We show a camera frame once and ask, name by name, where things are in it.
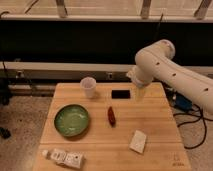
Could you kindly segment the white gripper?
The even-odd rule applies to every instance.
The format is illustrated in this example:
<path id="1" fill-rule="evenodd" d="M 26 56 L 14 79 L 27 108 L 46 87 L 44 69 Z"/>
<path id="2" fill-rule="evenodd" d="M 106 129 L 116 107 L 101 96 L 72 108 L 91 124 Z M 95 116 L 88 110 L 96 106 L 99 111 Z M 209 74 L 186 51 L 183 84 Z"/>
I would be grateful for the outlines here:
<path id="1" fill-rule="evenodd" d="M 144 86 L 149 85 L 153 81 L 153 77 L 143 72 L 138 66 L 133 66 L 126 76 L 136 86 L 135 88 L 135 100 L 140 101 L 145 95 Z"/>

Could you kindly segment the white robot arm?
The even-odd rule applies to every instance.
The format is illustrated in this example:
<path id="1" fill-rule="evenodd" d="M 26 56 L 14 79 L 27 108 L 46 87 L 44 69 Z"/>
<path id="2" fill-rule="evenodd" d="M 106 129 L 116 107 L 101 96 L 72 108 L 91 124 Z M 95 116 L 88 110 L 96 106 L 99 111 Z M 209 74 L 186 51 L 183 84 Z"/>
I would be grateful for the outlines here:
<path id="1" fill-rule="evenodd" d="M 135 65 L 126 73 L 138 88 L 149 85 L 154 78 L 213 114 L 213 79 L 186 69 L 172 61 L 175 47 L 162 39 L 139 50 Z"/>

